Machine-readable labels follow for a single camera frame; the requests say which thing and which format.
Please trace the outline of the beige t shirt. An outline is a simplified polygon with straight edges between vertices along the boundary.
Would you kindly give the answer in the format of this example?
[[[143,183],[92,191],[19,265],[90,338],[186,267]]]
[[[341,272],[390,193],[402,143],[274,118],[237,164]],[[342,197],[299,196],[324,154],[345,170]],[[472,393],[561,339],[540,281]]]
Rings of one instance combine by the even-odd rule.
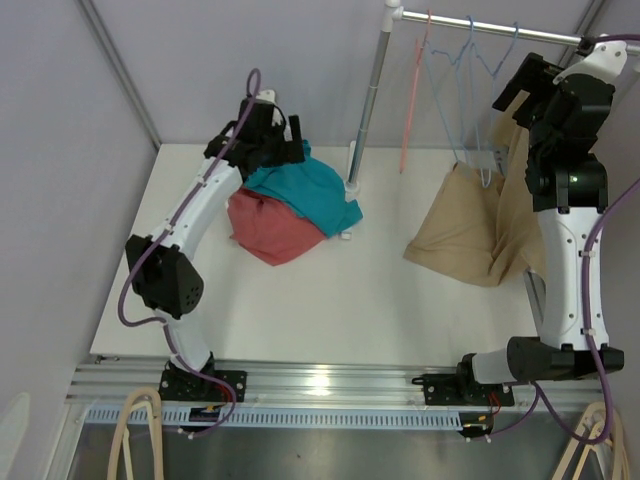
[[[496,121],[492,140],[506,147],[507,174],[482,186],[480,173],[458,163],[441,187],[404,258],[480,287],[497,287],[530,270],[546,277],[541,229],[525,182],[529,131],[513,119],[519,93]]]

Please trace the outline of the blue hanger with beige shirt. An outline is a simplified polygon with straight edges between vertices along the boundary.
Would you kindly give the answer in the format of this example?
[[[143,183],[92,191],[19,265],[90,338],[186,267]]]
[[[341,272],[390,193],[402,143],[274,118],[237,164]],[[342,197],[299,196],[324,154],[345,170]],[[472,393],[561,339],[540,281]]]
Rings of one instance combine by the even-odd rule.
[[[488,133],[494,126],[495,114],[490,112],[489,103],[496,98],[496,82],[518,41],[519,26],[518,23],[512,25],[513,31],[509,34],[509,44],[501,55],[491,54],[490,58],[486,59],[476,40],[476,34],[480,32],[479,26],[472,16],[468,16],[467,19],[470,24],[467,60],[470,108],[473,114],[472,133],[476,147],[474,162],[480,173],[482,188],[488,189],[493,181],[493,170],[489,166],[488,156],[493,149],[493,141],[488,137],[482,137],[481,134],[483,129]]]

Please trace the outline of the teal t shirt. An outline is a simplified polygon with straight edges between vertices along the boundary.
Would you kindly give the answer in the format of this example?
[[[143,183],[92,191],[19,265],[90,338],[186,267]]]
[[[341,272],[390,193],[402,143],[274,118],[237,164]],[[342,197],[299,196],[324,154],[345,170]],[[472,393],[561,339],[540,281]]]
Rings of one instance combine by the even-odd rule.
[[[303,152],[303,162],[260,168],[248,177],[244,187],[283,202],[328,238],[359,223],[362,210],[356,200],[346,199],[340,175],[311,156],[307,140],[303,141]]]

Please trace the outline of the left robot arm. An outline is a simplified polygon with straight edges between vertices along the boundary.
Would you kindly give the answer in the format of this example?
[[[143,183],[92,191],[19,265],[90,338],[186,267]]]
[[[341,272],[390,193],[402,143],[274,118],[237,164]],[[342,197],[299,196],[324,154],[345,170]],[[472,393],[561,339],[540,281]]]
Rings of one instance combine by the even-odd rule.
[[[125,245],[129,274],[118,299],[125,326],[125,299],[134,292],[152,311],[170,348],[158,387],[162,399],[241,402],[247,375],[218,371],[195,314],[205,284],[193,264],[203,236],[229,198],[261,167],[279,167],[304,159],[298,116],[286,116],[273,90],[247,95],[238,117],[206,146],[204,160],[178,205],[146,236],[133,234]]]

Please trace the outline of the pink wire hanger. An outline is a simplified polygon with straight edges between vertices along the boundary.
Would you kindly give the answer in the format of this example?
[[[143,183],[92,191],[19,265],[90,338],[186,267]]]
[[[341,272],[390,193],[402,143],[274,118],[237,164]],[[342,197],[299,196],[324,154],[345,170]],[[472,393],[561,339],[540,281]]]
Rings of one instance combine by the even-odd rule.
[[[412,83],[411,83],[411,89],[409,91],[409,101],[408,101],[407,115],[406,115],[405,125],[404,125],[403,139],[402,139],[402,145],[401,145],[401,156],[400,156],[400,162],[399,162],[400,174],[404,173],[407,165],[409,141],[411,137],[417,90],[418,90],[418,84],[419,84],[419,78],[420,78],[420,69],[421,69],[420,65],[422,62],[424,50],[428,43],[430,29],[431,29],[431,19],[428,19],[422,39],[421,40],[417,39],[415,41]]]

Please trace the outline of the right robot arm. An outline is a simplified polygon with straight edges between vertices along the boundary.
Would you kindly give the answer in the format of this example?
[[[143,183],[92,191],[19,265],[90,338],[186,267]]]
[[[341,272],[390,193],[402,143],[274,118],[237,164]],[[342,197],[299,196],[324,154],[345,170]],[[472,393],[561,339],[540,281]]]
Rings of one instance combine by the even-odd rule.
[[[530,53],[492,104],[513,107],[529,133],[525,182],[544,243],[546,300],[537,336],[512,337],[502,350],[458,363],[455,392],[466,404],[506,384],[605,378],[624,367],[602,314],[598,230],[611,208],[606,169],[591,149],[610,114],[625,47],[598,43],[566,69]]]

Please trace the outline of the blue hanger with teal shirt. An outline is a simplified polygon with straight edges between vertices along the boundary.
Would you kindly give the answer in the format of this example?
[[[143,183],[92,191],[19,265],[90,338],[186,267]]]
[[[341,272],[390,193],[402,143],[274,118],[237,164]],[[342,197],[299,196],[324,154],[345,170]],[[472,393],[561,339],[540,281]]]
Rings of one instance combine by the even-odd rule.
[[[463,79],[463,61],[467,59],[471,33],[453,48],[437,41],[438,35],[428,21],[423,46],[423,65],[427,73],[435,107],[442,123],[448,144],[457,163],[472,166],[473,155],[466,140],[466,120],[470,107],[467,102],[466,83]]]

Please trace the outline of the red t shirt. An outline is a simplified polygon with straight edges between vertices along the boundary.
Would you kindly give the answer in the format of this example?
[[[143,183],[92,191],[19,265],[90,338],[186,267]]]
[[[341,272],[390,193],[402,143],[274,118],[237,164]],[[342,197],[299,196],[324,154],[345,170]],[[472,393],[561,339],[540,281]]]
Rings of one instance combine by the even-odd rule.
[[[245,188],[229,198],[227,214],[230,238],[271,266],[293,261],[327,239],[285,203]]]

